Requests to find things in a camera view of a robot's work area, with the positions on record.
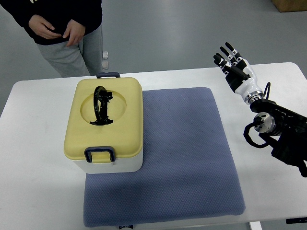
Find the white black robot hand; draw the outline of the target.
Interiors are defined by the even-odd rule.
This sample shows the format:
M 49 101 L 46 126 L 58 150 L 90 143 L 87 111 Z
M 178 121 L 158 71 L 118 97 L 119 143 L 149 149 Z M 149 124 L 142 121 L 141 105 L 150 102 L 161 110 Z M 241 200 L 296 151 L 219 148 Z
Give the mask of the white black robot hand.
M 216 53 L 214 63 L 221 69 L 231 90 L 240 95 L 246 104 L 264 98 L 263 90 L 257 85 L 257 76 L 249 62 L 228 42 L 220 47 L 225 54 Z

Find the person's right hand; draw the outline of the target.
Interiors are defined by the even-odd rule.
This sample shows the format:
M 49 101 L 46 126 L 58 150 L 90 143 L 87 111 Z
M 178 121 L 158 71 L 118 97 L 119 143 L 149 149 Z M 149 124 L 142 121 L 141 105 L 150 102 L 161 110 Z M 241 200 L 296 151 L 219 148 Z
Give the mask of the person's right hand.
M 33 15 L 28 25 L 30 29 L 38 36 L 51 40 L 61 37 L 61 34 L 55 33 L 55 27 L 40 15 Z

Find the person's left hand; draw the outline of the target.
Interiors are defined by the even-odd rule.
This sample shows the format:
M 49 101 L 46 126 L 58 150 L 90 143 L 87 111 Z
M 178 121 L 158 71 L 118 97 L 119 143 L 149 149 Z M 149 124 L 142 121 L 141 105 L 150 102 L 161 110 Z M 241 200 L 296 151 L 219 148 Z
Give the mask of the person's left hand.
M 63 38 L 68 38 L 67 47 L 77 45 L 84 37 L 85 26 L 71 19 L 63 34 Z

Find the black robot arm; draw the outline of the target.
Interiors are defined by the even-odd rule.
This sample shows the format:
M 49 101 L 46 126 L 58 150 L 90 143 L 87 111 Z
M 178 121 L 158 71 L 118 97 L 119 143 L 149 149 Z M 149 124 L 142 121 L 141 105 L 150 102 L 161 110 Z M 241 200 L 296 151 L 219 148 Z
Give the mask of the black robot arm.
M 257 115 L 244 129 L 247 143 L 259 149 L 271 146 L 273 157 L 297 167 L 306 178 L 307 118 L 264 98 L 252 100 L 250 109 Z

